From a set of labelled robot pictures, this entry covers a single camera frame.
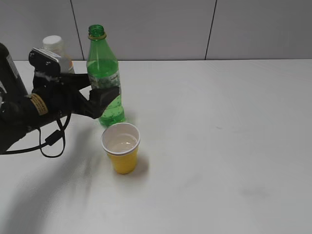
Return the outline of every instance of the cup rim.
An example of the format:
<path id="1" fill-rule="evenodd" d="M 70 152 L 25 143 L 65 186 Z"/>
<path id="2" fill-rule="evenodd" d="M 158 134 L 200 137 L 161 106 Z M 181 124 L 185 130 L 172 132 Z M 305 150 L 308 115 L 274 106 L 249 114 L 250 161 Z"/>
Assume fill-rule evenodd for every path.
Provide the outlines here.
<path id="1" fill-rule="evenodd" d="M 115 125 L 119 125 L 119 124 L 127 124 L 127 125 L 131 125 L 132 127 L 134 127 L 134 128 L 137 130 L 137 132 L 138 132 L 138 140 L 137 140 L 136 145 L 135 145 L 132 149 L 127 150 L 127 151 L 125 151 L 125 152 L 117 153 L 117 152 L 113 152 L 113 151 L 108 150 L 108 149 L 104 146 L 104 144 L 103 144 L 103 137 L 104 137 L 104 134 L 105 134 L 105 132 L 107 131 L 107 129 L 109 129 L 110 127 L 113 127 L 113 126 L 115 126 Z M 104 132 L 102 133 L 102 136 L 101 136 L 101 144 L 102 144 L 103 149 L 104 149 L 107 153 L 109 153 L 109 154 L 111 154 L 111 155 L 113 155 L 113 156 L 124 156 L 124 155 L 127 155 L 127 154 L 131 153 L 132 151 L 134 151 L 134 150 L 138 147 L 138 145 L 140 144 L 140 141 L 141 141 L 140 131 L 138 130 L 138 128 L 137 128 L 136 126 L 134 126 L 134 125 L 131 124 L 131 123 L 115 123 L 115 124 L 109 126 L 107 129 L 105 129 Z"/>

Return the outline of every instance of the gray wall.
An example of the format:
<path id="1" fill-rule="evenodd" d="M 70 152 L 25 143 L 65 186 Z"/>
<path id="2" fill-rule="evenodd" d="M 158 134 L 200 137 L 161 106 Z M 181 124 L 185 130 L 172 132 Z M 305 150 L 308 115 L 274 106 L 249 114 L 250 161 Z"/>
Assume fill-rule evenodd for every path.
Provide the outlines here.
<path id="1" fill-rule="evenodd" d="M 83 60 L 100 23 L 120 60 L 312 58 L 311 10 L 308 0 L 0 0 L 0 42 L 27 60 L 60 35 Z"/>

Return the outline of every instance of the yellow paper cup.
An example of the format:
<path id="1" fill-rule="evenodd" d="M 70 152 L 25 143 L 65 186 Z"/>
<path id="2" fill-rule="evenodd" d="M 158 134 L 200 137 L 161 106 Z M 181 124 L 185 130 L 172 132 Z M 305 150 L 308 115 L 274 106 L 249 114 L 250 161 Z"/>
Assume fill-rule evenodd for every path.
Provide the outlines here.
<path id="1" fill-rule="evenodd" d="M 139 144 L 140 132 L 130 123 L 114 124 L 102 134 L 102 146 L 120 174 L 130 173 L 136 167 Z"/>

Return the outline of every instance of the white bottle cap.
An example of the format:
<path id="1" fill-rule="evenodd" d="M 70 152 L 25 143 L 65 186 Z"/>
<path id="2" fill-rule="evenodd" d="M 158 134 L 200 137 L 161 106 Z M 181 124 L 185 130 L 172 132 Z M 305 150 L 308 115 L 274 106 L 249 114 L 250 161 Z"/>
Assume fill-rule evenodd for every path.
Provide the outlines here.
<path id="1" fill-rule="evenodd" d="M 46 50 L 50 50 L 60 56 L 65 55 L 64 51 L 64 41 L 60 36 L 52 35 L 45 37 L 42 40 L 43 48 Z"/>

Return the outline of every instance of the white bottle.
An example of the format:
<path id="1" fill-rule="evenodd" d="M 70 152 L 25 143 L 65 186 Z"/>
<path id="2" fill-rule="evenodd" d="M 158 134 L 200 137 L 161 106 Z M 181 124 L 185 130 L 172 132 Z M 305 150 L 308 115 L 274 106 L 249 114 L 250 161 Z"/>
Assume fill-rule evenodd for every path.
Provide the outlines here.
<path id="1" fill-rule="evenodd" d="M 60 36 L 52 35 L 52 36 L 45 37 L 42 40 L 42 43 L 43 43 L 44 49 L 49 50 L 59 56 L 69 58 L 69 56 L 65 52 L 64 41 Z M 68 73 L 75 73 L 73 61 L 71 59 L 70 59 L 70 64 L 68 66 Z"/>

